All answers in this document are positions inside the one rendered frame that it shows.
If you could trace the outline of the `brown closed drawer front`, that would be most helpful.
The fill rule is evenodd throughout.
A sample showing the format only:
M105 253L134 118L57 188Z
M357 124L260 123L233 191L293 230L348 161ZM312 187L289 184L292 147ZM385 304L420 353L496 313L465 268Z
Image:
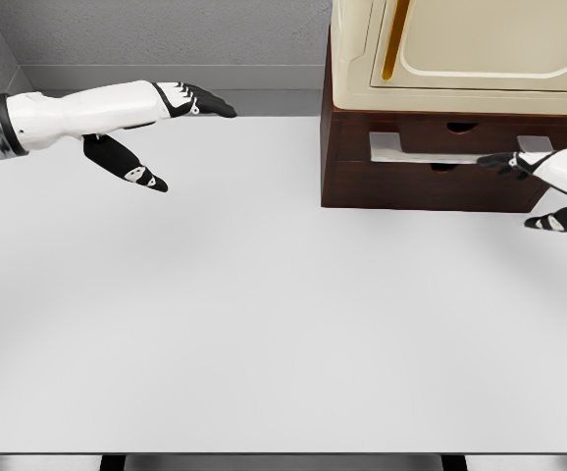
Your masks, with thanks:
M567 126L545 126L535 123L453 122L384 122L357 123L342 126L343 144L351 151L370 148L371 132L395 132L401 149L407 153L487 154L514 151L520 135L546 136L553 148L567 147Z

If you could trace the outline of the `dark brown wooden cabinet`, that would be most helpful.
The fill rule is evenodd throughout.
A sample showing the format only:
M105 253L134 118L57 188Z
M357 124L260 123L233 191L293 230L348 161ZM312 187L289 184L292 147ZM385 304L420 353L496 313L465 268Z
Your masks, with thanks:
M321 117L325 207L525 213L544 183L499 178L477 157L567 147L567 92L368 87L348 98L331 48Z

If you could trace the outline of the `cream switch box, yellow stripe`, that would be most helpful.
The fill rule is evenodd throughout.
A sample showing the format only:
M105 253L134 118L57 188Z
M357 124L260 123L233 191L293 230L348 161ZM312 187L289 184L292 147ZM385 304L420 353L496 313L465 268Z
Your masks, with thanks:
M567 0L334 0L341 109L567 115Z

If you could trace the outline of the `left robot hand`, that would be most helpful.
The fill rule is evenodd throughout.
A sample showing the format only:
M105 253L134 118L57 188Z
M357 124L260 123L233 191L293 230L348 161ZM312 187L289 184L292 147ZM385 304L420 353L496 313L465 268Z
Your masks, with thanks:
M236 116L223 98L181 81L108 85L68 95L61 103L63 133L82 138L85 157L126 182L160 192L168 190L167 184L110 133L187 115Z

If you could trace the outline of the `brown drawer with white inside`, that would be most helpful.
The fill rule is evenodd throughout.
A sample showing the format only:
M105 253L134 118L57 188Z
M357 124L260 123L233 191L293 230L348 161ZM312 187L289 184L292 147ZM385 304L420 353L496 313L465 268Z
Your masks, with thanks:
M333 143L324 175L322 203L330 207L400 210L527 213L541 200L546 184L536 177L519 181L475 163L434 170L430 163L374 162L371 146L362 152Z

